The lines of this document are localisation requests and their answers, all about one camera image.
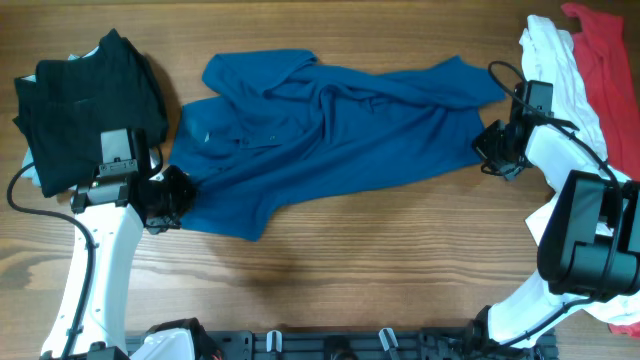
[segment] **red cloth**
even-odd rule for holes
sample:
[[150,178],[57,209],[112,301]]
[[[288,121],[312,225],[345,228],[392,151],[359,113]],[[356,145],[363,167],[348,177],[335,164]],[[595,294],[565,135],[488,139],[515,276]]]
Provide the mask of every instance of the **red cloth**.
[[640,180],[640,112],[622,41],[623,19],[573,3],[562,5],[562,11],[582,24],[582,32],[573,34],[573,54],[587,100],[600,117],[609,163]]
[[617,326],[609,324],[609,330],[616,335],[627,334],[633,338],[640,339],[640,323],[627,326]]

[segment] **black garment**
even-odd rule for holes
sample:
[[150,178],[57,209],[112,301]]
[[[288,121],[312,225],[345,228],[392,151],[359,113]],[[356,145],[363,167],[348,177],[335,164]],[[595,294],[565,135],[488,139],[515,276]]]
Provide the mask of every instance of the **black garment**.
[[36,82],[15,79],[14,122],[27,138],[45,197],[91,179],[102,163],[103,131],[142,128],[150,147],[166,139],[167,113],[149,62],[115,29],[95,54],[40,61],[35,75]]

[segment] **blue fabric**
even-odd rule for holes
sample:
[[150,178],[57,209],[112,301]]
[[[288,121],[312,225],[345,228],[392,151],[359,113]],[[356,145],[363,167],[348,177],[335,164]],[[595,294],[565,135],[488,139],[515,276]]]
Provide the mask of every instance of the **blue fabric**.
[[451,58],[369,75],[307,50],[216,55],[221,94],[184,106],[170,163],[199,194],[184,228],[257,241],[280,206],[430,178],[479,158],[478,107],[504,93]]

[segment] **black cloth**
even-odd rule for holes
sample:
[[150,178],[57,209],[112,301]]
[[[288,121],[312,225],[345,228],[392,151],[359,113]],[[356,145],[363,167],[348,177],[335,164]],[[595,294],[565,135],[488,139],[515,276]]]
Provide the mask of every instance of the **black cloth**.
[[103,131],[144,129],[150,147],[166,139],[167,113],[149,62],[115,29],[95,54],[40,61],[35,75],[35,82],[15,79],[14,122],[29,143],[45,197],[91,180],[102,163]]

